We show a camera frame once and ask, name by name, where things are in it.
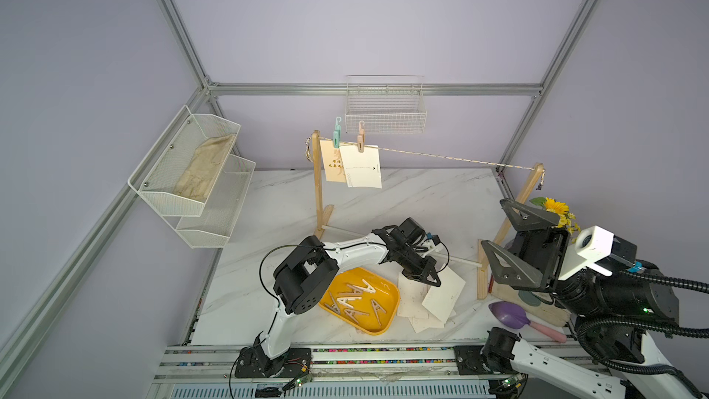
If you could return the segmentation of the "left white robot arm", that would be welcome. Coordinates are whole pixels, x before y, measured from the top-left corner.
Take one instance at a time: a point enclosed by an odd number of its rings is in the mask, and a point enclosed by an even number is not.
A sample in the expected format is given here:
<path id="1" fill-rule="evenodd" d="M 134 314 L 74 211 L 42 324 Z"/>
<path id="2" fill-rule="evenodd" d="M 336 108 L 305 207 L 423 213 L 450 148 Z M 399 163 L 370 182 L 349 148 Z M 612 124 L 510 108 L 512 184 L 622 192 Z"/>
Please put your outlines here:
<path id="1" fill-rule="evenodd" d="M 312 352 L 292 347 L 295 328 L 299 318 L 326 295 L 336 276 L 394 262 L 406 279 L 439 287 L 437 261 L 431 255 L 439 245 L 439 237 L 411 217 L 400 225 L 376 228 L 363 238 L 336 243 L 308 236 L 298 245 L 289 245 L 290 254 L 276 267 L 273 287 L 266 290 L 274 299 L 271 322 L 252 345 L 240 350 L 229 376 L 271 378 L 290 374 L 295 367 L 308 369 Z"/>

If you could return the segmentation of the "pink clothespin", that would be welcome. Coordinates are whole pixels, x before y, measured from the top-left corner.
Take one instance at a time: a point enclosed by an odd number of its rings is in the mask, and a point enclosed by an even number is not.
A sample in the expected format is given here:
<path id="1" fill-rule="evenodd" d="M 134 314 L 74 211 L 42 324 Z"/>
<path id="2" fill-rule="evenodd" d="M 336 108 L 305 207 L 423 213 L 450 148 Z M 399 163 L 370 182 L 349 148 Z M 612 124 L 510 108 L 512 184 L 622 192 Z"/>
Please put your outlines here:
<path id="1" fill-rule="evenodd" d="M 355 286 L 347 286 L 347 290 L 343 292 L 339 292 L 337 294 L 338 299 L 340 297 L 361 297 L 363 295 L 363 291 Z"/>
<path id="2" fill-rule="evenodd" d="M 365 122 L 360 120 L 358 122 L 358 132 L 356 138 L 356 147 L 360 153 L 363 153 L 366 149 L 366 130 Z"/>
<path id="3" fill-rule="evenodd" d="M 376 299 L 371 299 L 370 304 L 378 326 L 382 328 L 386 319 L 387 310 L 385 310 Z"/>
<path id="4" fill-rule="evenodd" d="M 362 317 L 367 317 L 369 314 L 360 310 L 350 310 L 350 308 L 345 309 L 345 316 L 349 318 L 353 323 L 359 323 Z"/>

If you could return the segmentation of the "white postcard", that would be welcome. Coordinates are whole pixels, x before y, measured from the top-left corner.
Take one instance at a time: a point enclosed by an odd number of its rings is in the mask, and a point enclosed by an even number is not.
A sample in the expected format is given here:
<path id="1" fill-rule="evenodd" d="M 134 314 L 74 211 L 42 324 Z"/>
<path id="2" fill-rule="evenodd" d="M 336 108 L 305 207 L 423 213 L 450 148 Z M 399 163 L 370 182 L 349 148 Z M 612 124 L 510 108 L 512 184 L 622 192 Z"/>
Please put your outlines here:
<path id="1" fill-rule="evenodd" d="M 428 286 L 407 279 L 402 273 L 398 275 L 400 303 L 398 315 L 408 319 L 428 319 L 428 310 L 423 306 L 423 300 L 428 293 Z"/>
<path id="2" fill-rule="evenodd" d="M 435 316 L 428 316 L 425 319 L 410 318 L 409 322 L 416 334 L 421 334 L 428 329 L 443 329 L 445 323 Z"/>
<path id="3" fill-rule="evenodd" d="M 422 306 L 437 320 L 446 323 L 459 299 L 466 282 L 451 267 L 439 273 L 440 286 L 432 286 L 422 302 Z"/>
<path id="4" fill-rule="evenodd" d="M 359 151 L 356 145 L 341 145 L 340 153 L 349 188 L 382 188 L 380 150 L 365 146 Z"/>

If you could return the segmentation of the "white clothespin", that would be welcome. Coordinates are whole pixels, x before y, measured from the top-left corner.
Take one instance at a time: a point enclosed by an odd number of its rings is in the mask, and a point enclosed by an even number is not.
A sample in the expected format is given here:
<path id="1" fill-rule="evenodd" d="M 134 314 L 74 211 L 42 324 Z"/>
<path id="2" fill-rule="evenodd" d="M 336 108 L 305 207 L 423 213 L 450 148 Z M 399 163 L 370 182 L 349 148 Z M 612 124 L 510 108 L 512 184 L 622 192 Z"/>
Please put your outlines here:
<path id="1" fill-rule="evenodd" d="M 346 308 L 350 308 L 350 310 L 357 310 L 360 307 L 362 297 L 340 297 L 339 299 L 337 298 L 336 301 L 338 302 L 339 307 L 344 310 Z"/>
<path id="2" fill-rule="evenodd" d="M 369 293 L 370 295 L 374 295 L 377 293 L 376 288 L 366 279 L 362 279 L 360 284 L 354 284 L 353 290 L 358 294 Z"/>

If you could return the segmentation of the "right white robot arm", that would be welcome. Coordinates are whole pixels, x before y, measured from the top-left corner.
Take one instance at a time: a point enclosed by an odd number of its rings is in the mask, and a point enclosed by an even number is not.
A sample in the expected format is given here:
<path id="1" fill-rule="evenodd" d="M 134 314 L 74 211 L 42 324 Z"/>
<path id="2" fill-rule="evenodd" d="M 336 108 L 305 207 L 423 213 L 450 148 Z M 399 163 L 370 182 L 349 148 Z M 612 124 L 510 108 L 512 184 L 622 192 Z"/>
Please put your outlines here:
<path id="1" fill-rule="evenodd" d="M 658 349 L 653 333 L 705 339 L 705 328 L 679 324 L 677 289 L 706 293 L 707 284 L 669 277 L 636 257 L 637 248 L 599 226 L 577 238 L 553 212 L 514 199 L 500 203 L 515 238 L 504 248 L 485 240 L 495 281 L 543 293 L 575 318 L 576 341 L 598 373 L 542 351 L 510 328 L 495 327 L 484 345 L 458 345 L 454 356 L 465 376 L 494 375 L 493 395 L 517 398 L 530 378 L 540 378 L 583 398 L 699 398 L 701 390 Z"/>

